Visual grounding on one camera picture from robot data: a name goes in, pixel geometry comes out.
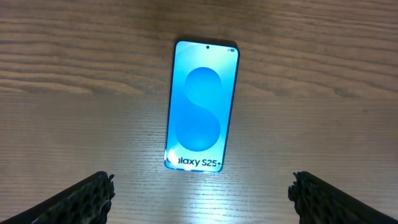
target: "blue screen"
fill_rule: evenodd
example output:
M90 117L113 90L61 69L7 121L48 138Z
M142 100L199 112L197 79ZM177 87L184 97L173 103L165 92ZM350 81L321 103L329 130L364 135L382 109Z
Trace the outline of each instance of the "blue screen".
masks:
M223 166L239 51L180 41L175 47L165 166L219 172Z

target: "phone screen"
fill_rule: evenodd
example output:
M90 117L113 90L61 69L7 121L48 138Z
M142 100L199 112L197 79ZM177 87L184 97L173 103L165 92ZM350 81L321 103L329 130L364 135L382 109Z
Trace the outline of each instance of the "phone screen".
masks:
M238 63L236 47L176 43L164 158L167 168L221 171Z

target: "wooden table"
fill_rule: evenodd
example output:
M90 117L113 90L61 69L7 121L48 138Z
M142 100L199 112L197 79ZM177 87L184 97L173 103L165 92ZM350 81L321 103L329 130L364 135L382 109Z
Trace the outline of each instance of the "wooden table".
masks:
M180 35L241 49L220 174L162 164ZM301 170L398 218L394 0L1 0L0 92L0 220L98 170L108 223L298 223Z

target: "samsung galaxy phone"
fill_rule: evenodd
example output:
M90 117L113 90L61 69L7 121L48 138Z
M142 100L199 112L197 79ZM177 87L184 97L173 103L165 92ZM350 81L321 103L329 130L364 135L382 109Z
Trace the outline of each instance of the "samsung galaxy phone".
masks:
M175 44L164 164L177 170L223 168L238 72L235 46Z

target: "wallpaper graphic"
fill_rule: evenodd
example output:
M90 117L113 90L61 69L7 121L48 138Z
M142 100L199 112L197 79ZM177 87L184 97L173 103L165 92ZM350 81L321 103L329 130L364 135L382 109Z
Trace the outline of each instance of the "wallpaper graphic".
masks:
M177 44L165 152L167 167L221 170L239 56L236 49L231 49L193 42Z

